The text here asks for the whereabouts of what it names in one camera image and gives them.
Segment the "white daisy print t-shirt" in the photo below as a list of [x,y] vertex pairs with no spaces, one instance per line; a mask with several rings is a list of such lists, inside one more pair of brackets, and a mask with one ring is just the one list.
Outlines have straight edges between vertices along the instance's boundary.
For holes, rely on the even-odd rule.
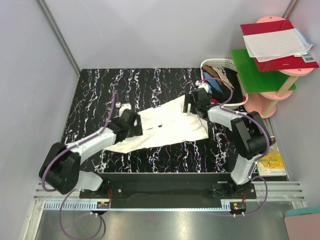
[[135,150],[207,139],[207,121],[196,114],[183,113],[184,100],[185,97],[181,96],[161,106],[138,112],[142,135],[128,137],[106,150],[127,154]]

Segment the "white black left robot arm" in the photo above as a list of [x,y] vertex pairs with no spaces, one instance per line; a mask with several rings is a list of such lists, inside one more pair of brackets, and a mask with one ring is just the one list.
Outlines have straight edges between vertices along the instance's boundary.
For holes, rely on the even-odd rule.
[[111,118],[106,127],[87,137],[69,144],[54,143],[38,173],[42,188],[62,195],[73,190],[88,190],[95,197],[103,198],[108,193],[107,184],[97,173],[80,170],[81,164],[105,148],[142,135],[141,116],[125,109],[120,116]]

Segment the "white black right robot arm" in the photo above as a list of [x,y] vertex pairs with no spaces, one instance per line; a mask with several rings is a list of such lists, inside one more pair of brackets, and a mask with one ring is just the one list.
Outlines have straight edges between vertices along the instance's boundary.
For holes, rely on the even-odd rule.
[[261,115],[256,111],[246,113],[211,103],[204,88],[185,94],[183,112],[198,115],[232,131],[238,157],[230,174],[233,182],[227,185],[227,192],[230,197],[239,198],[245,192],[244,184],[251,181],[257,161],[269,153],[272,143]]

